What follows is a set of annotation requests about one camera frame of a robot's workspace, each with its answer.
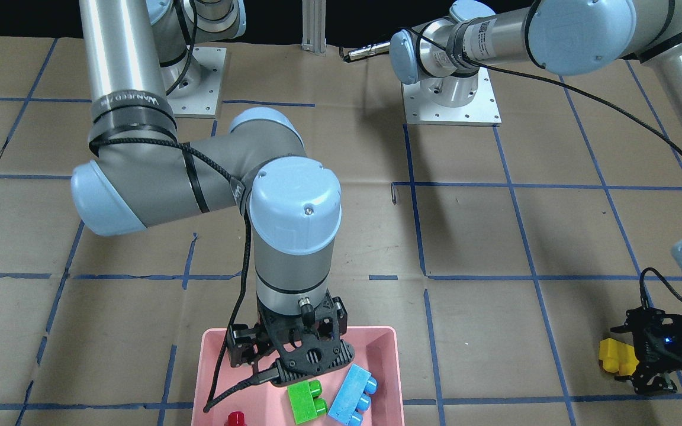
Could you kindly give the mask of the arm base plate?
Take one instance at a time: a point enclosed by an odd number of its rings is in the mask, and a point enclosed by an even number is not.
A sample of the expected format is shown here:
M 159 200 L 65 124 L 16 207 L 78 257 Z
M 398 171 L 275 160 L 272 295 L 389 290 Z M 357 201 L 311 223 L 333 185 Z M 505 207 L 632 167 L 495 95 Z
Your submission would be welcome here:
M 458 78 L 401 85 L 406 122 L 414 125 L 492 127 L 503 122 L 488 70 Z
M 168 95 L 176 118 L 217 118 L 226 59 L 227 49 L 224 47 L 193 49 L 193 59 L 186 76 Z

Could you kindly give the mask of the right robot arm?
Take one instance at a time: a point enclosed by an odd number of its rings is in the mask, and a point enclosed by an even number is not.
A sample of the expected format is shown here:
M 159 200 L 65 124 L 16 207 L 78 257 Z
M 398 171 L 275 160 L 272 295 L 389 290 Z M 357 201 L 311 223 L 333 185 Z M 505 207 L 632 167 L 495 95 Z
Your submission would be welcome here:
M 178 141 L 172 100 L 204 83 L 195 43 L 242 35 L 243 2 L 81 1 L 79 10 L 95 155 L 71 178 L 84 224 L 122 235 L 235 206 L 246 226 L 244 270 L 255 257 L 258 321 L 229 324 L 231 366 L 277 351 L 247 383 L 286 386 L 350 364 L 348 315 L 327 290 L 342 220 L 336 175 L 307 156 L 273 108 L 245 110 L 225 135 Z

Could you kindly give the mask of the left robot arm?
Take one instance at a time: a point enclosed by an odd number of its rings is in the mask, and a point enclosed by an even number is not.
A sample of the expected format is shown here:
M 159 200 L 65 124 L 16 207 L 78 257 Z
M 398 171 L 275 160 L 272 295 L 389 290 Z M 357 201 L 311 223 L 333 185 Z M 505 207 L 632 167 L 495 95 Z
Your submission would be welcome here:
M 525 60 L 553 75 L 574 76 L 636 59 L 656 73 L 682 124 L 682 1 L 535 1 L 501 14 L 480 2 L 457 1 L 447 17 L 401 28 L 389 52 L 406 85 Z M 682 156 L 670 138 L 656 135 Z M 671 253 L 682 270 L 682 240 Z M 651 272 L 639 275 L 641 306 L 612 328 L 632 336 L 637 359 L 633 372 L 616 379 L 644 396 L 675 393 L 670 374 L 682 370 L 682 315 L 649 304 L 645 278 Z

